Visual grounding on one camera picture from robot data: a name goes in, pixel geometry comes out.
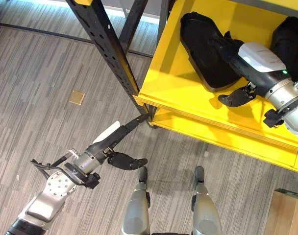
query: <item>yellow shelving unit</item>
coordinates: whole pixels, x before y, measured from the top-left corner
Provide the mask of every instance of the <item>yellow shelving unit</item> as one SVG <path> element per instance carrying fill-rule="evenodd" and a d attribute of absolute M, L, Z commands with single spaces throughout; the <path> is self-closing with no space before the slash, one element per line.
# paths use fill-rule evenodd
<path fill-rule="evenodd" d="M 177 0 L 136 100 L 160 108 L 154 125 L 298 171 L 298 138 L 284 125 L 275 129 L 263 123 L 264 113 L 273 108 L 270 103 L 257 98 L 228 108 L 217 100 L 218 95 L 244 86 L 245 79 L 222 93 L 203 86 L 179 40 L 180 19 L 192 11 L 212 18 L 223 34 L 230 30 L 235 39 L 266 46 L 286 18 L 228 0 Z"/>

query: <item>black metal frame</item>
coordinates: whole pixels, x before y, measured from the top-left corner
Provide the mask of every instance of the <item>black metal frame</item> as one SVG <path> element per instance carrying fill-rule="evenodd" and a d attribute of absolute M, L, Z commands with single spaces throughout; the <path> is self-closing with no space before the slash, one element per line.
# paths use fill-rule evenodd
<path fill-rule="evenodd" d="M 131 40 L 133 39 L 147 2 L 148 0 L 135 0 L 125 21 L 124 27 L 119 37 L 121 46 L 125 54 L 127 54 L 128 52 Z"/>
<path fill-rule="evenodd" d="M 141 114 L 151 114 L 152 112 L 149 112 L 146 104 L 137 104 L 133 97 L 133 95 L 137 96 L 139 94 L 139 88 L 125 55 L 125 53 L 128 52 L 129 45 L 148 0 L 134 1 L 123 27 L 120 40 L 116 36 L 101 0 L 93 0 L 89 6 L 78 4 L 74 0 L 66 0 L 66 2 L 138 111 Z M 162 3 L 167 4 L 167 10 L 163 13 L 165 20 L 160 20 L 160 23 L 162 23 L 159 24 L 160 32 L 162 32 L 161 30 L 163 30 L 165 26 L 169 13 L 169 2 L 170 0 L 163 0 Z"/>

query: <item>perforated metal beam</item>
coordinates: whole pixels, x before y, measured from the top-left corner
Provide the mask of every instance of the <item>perforated metal beam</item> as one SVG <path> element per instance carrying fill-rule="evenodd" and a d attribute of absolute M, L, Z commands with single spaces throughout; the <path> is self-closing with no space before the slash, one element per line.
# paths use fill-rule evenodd
<path fill-rule="evenodd" d="M 133 98 L 133 95 L 138 95 L 139 88 L 102 2 L 93 0 L 90 5 L 77 4 L 74 0 L 66 2 L 138 111 L 141 114 L 149 113 L 145 104 L 140 106 Z"/>

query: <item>cable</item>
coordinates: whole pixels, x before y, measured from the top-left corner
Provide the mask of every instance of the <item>cable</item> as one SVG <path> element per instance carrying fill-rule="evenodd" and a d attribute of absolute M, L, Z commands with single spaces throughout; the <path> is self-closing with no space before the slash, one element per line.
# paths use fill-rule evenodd
<path fill-rule="evenodd" d="M 42 165 L 42 164 L 39 164 L 36 160 L 31 160 L 30 161 L 31 164 L 33 164 L 38 170 L 40 170 L 40 172 L 46 177 L 46 175 L 48 175 L 48 178 L 50 177 L 49 174 L 47 174 L 44 170 L 52 170 L 52 169 L 56 169 L 56 170 L 60 170 L 63 172 L 63 174 L 65 174 L 69 179 L 70 181 L 72 181 L 74 184 L 78 185 L 78 186 L 86 186 L 86 184 L 81 184 L 79 182 L 77 182 L 76 180 L 74 180 L 65 170 L 63 170 L 62 168 L 60 167 L 57 167 L 57 166 L 50 166 L 50 165 Z"/>

